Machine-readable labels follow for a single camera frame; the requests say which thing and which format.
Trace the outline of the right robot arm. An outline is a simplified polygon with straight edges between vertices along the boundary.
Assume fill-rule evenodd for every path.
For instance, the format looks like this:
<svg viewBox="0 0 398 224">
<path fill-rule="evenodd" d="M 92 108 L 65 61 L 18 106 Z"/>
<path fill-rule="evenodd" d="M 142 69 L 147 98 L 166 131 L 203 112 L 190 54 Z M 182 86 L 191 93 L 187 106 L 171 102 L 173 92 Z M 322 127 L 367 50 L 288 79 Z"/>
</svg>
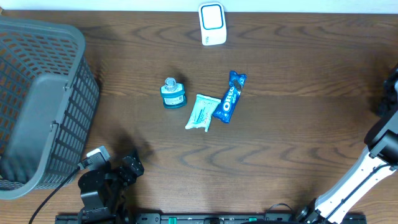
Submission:
<svg viewBox="0 0 398 224">
<path fill-rule="evenodd" d="M 365 148 L 351 169 L 326 193 L 295 216 L 300 223 L 341 223 L 377 183 L 397 172 L 397 67 L 383 83 L 380 120 L 364 138 Z"/>
</svg>

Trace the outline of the teal wet wipes pack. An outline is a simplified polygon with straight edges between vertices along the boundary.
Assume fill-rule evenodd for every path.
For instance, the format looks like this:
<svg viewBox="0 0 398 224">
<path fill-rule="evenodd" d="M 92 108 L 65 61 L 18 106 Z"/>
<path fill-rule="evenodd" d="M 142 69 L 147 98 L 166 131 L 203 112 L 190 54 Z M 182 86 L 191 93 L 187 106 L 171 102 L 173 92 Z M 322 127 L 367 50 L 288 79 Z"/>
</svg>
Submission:
<svg viewBox="0 0 398 224">
<path fill-rule="evenodd" d="M 185 129 L 203 128 L 207 133 L 210 127 L 212 114 L 220 103 L 221 100 L 219 98 L 197 94 Z"/>
</svg>

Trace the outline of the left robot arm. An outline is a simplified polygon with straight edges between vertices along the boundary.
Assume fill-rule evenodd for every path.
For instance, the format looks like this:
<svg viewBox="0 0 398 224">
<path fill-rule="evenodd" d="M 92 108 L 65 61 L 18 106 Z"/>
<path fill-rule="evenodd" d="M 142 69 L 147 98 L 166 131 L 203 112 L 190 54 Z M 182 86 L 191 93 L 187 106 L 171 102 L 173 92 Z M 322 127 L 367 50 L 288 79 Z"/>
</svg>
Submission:
<svg viewBox="0 0 398 224">
<path fill-rule="evenodd" d="M 124 191 L 144 174 L 144 167 L 134 149 L 112 168 L 110 155 L 104 146 L 86 154 L 79 166 L 88 168 L 78 180 L 83 208 L 78 223 L 135 223 L 126 207 Z"/>
</svg>

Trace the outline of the blue Oreo cookie pack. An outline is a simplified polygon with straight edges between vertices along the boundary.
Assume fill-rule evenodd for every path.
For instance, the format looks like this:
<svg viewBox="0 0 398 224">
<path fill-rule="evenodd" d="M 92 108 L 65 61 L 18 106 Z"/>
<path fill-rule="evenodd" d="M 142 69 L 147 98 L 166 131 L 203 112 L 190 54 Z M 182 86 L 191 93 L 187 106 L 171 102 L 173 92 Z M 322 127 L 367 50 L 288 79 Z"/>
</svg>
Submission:
<svg viewBox="0 0 398 224">
<path fill-rule="evenodd" d="M 224 123 L 230 123 L 234 109 L 240 99 L 247 75 L 229 72 L 229 88 L 221 99 L 220 104 L 213 112 L 213 116 Z"/>
</svg>

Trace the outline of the blue mouthwash bottle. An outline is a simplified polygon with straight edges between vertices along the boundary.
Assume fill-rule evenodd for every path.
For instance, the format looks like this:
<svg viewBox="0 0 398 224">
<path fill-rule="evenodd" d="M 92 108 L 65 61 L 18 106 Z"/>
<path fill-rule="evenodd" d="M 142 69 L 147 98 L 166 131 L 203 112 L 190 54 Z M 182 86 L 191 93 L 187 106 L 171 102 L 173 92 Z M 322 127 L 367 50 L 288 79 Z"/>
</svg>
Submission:
<svg viewBox="0 0 398 224">
<path fill-rule="evenodd" d="M 165 79 L 164 86 L 160 88 L 160 95 L 167 109 L 177 109 L 187 104 L 184 85 L 177 83 L 172 77 Z"/>
</svg>

